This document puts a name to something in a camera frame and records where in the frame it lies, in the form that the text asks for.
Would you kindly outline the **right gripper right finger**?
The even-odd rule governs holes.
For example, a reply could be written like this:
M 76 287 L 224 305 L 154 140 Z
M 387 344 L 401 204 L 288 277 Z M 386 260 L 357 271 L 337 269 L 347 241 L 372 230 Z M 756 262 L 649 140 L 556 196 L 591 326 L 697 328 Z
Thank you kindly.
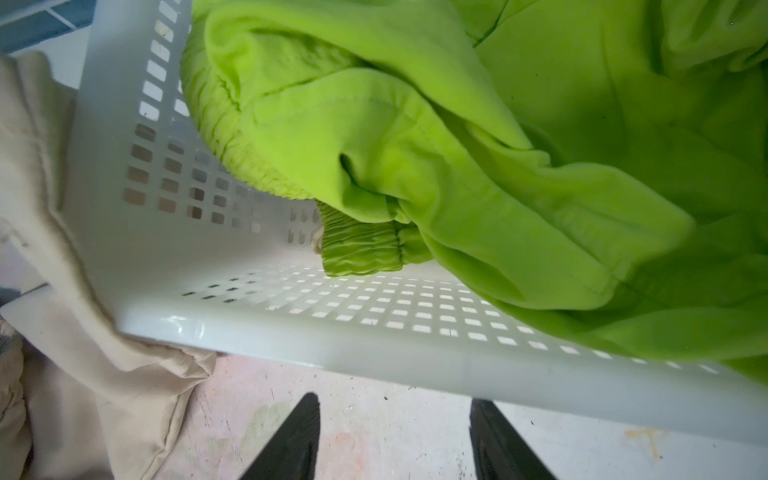
M 478 479 L 555 480 L 492 401 L 472 400 L 469 432 Z

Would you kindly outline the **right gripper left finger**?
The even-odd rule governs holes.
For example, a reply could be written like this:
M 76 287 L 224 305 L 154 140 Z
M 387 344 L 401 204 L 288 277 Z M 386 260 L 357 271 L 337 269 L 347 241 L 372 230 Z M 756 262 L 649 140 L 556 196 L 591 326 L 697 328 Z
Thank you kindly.
M 240 480 L 313 480 L 320 432 L 318 396 L 306 393 Z

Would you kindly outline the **beige shorts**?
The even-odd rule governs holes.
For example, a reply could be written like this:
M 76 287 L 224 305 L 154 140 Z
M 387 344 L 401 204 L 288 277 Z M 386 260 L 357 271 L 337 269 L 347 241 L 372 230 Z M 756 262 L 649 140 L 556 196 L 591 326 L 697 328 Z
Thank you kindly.
M 151 479 L 216 357 L 120 335 L 96 299 L 61 214 L 76 94 L 47 57 L 1 59 L 1 239 L 52 288 L 1 322 L 1 475 Z

